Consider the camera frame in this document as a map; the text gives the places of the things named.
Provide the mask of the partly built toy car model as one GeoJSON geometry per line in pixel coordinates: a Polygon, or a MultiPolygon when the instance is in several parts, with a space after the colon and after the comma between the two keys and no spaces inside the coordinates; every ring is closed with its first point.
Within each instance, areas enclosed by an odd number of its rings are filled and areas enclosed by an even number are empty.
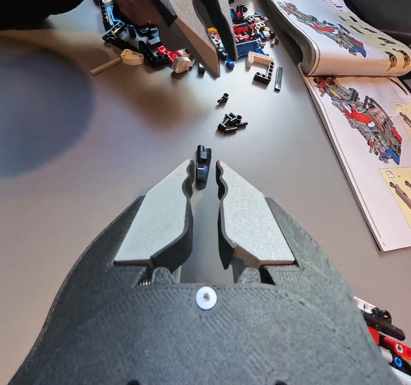
{"type": "Polygon", "coordinates": [[[411,348],[405,344],[405,333],[392,323],[388,310],[380,309],[358,297],[354,297],[361,310],[368,330],[383,358],[402,384],[411,383],[411,348]]]}

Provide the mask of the open building instruction booklet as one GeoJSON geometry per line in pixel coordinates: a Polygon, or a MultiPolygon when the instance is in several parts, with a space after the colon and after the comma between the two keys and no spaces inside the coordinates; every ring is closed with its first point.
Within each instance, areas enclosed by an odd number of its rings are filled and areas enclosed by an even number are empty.
{"type": "Polygon", "coordinates": [[[379,248],[409,248],[410,48],[343,0],[268,2],[379,248]]]}

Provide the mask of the black angled beam piece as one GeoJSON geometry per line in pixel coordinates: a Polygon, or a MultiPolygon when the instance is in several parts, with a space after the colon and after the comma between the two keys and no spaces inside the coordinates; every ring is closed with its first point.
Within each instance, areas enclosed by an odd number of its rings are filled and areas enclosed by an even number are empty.
{"type": "Polygon", "coordinates": [[[274,72],[275,63],[272,61],[268,65],[268,69],[266,73],[256,72],[253,81],[262,84],[264,86],[268,86],[273,79],[273,72],[274,72]]]}

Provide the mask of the tan flat beam piece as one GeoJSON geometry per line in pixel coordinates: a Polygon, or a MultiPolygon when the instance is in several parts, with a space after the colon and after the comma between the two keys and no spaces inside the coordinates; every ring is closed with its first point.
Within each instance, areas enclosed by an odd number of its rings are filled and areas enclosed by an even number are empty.
{"type": "Polygon", "coordinates": [[[113,66],[119,64],[121,62],[121,57],[116,57],[114,59],[111,59],[110,61],[106,62],[105,64],[102,64],[90,71],[91,75],[95,76],[101,72],[104,72],[107,69],[112,68],[113,66]]]}

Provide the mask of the small black Lego pin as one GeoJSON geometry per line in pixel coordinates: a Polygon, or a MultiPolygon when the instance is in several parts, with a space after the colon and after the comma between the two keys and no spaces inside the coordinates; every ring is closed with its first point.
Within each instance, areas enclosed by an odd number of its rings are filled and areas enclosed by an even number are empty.
{"type": "Polygon", "coordinates": [[[220,122],[217,127],[217,131],[223,135],[231,135],[245,128],[247,125],[248,121],[243,120],[242,115],[231,112],[225,114],[223,121],[220,122]]]}

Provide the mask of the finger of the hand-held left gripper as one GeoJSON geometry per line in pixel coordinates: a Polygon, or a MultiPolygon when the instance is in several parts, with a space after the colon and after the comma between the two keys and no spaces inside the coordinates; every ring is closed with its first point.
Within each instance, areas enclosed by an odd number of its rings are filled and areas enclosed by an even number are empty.
{"type": "Polygon", "coordinates": [[[199,0],[205,7],[211,24],[217,29],[220,39],[229,57],[236,61],[236,49],[231,10],[228,0],[199,0]]]}
{"type": "Polygon", "coordinates": [[[165,27],[176,37],[175,44],[191,50],[214,78],[220,77],[220,62],[194,0],[151,0],[165,27]]]}

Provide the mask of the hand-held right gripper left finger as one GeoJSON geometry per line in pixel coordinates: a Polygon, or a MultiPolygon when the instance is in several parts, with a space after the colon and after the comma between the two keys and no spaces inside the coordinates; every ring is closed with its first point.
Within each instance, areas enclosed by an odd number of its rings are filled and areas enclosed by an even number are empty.
{"type": "Polygon", "coordinates": [[[193,241],[195,164],[188,159],[143,197],[114,263],[176,272],[189,258],[193,241]]]}

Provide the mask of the pile of toy brick pieces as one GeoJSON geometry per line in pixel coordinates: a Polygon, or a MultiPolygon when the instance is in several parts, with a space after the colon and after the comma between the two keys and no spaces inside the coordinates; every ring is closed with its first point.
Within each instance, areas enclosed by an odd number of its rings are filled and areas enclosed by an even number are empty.
{"type": "MultiPolygon", "coordinates": [[[[134,30],[137,30],[142,36],[156,36],[158,37],[157,28],[148,23],[147,26],[131,26],[120,21],[119,18],[114,16],[114,3],[112,0],[93,0],[100,8],[100,14],[102,22],[105,28],[106,33],[102,36],[102,39],[106,45],[115,47],[117,51],[123,52],[124,50],[129,50],[131,53],[138,53],[140,56],[143,56],[144,53],[148,53],[150,42],[143,43],[143,51],[140,52],[139,48],[130,44],[128,41],[125,41],[121,38],[121,33],[125,30],[129,31],[131,37],[135,37],[134,30]]],[[[230,8],[231,10],[231,19],[233,22],[233,30],[235,37],[235,44],[238,50],[238,58],[248,55],[246,48],[252,46],[251,43],[259,41],[261,44],[264,39],[275,39],[275,33],[264,30],[265,21],[264,15],[258,12],[255,12],[254,15],[251,15],[247,18],[244,17],[244,13],[247,12],[247,7],[244,4],[238,4],[236,9],[230,8]]],[[[213,43],[216,43],[217,53],[221,60],[226,61],[226,67],[228,69],[233,69],[235,66],[235,61],[228,55],[227,50],[225,49],[222,37],[218,33],[218,30],[214,27],[208,29],[209,35],[213,43]]],[[[182,57],[183,54],[179,52],[170,52],[161,45],[159,38],[152,38],[153,41],[158,42],[158,54],[149,54],[150,59],[147,61],[152,61],[151,65],[153,67],[162,66],[165,64],[165,58],[168,58],[170,63],[173,62],[175,57],[182,57]]]]}

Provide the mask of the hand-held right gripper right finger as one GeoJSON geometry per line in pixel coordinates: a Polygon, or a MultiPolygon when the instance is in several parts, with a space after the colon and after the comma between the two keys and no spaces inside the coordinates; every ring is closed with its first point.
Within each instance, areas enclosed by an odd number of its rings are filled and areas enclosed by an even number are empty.
{"type": "Polygon", "coordinates": [[[239,278],[245,268],[292,265],[295,257],[264,194],[217,161],[219,255],[239,278]]]}

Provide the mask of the black curved panel piece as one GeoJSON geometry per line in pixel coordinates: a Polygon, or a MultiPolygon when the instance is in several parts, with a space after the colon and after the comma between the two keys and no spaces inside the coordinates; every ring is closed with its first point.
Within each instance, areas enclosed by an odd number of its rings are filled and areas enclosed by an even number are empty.
{"type": "Polygon", "coordinates": [[[205,148],[203,145],[198,145],[196,158],[196,188],[198,190],[204,189],[207,185],[211,157],[211,148],[205,148]]]}

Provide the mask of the grey desk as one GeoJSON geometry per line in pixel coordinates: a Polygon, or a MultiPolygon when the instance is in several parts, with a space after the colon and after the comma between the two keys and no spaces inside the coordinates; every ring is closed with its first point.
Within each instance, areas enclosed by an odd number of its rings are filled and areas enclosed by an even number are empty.
{"type": "Polygon", "coordinates": [[[50,28],[1,33],[1,384],[34,345],[69,270],[138,196],[197,145],[212,148],[203,191],[194,190],[193,252],[185,283],[229,284],[218,253],[215,162],[273,198],[324,249],[355,296],[388,309],[410,345],[410,248],[380,252],[297,70],[298,46],[281,30],[271,52],[284,68],[275,93],[245,64],[213,80],[118,64],[92,0],[51,17],[50,28]],[[217,100],[229,94],[227,103],[217,100]],[[225,114],[248,125],[217,131],[225,114]]]}

